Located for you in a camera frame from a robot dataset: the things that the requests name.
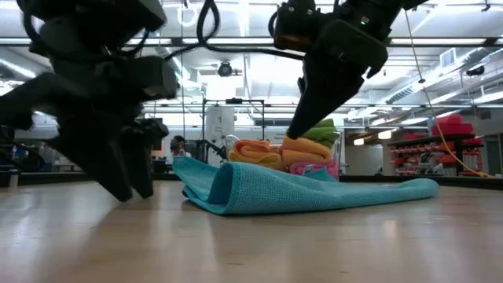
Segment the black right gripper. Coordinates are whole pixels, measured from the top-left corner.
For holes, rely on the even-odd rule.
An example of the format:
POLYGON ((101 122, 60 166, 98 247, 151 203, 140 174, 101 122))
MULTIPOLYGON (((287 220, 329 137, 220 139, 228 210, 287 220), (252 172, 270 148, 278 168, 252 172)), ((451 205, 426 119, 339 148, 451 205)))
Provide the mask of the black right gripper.
POLYGON ((298 79, 301 97, 287 136, 297 139, 352 98, 388 59, 389 28, 363 20, 317 18, 307 24, 309 44, 298 79))

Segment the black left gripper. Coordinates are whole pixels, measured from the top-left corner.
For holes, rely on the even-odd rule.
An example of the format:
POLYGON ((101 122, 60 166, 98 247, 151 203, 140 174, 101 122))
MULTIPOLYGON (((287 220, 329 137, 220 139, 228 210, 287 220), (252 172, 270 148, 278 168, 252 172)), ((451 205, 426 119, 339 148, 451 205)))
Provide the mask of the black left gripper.
POLYGON ((154 193, 152 150, 161 149, 169 135, 162 119, 134 120, 123 127, 119 143, 117 119, 74 118, 92 112, 135 117, 141 103, 172 99, 178 89, 175 71, 157 56, 98 64, 59 61, 55 72, 37 75, 1 96, 1 125, 27 130, 34 111, 71 119, 60 125, 49 146, 118 201, 132 198, 132 188, 147 199, 154 193))

